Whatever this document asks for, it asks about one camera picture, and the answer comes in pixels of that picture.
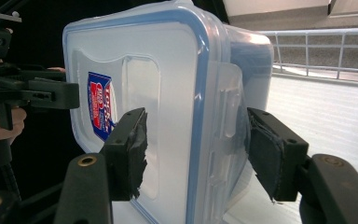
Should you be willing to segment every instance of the label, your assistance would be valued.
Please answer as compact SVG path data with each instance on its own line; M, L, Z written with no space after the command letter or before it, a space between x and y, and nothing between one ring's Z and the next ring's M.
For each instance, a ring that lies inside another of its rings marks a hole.
M89 72L89 118L95 134L106 140L117 124L112 78Z

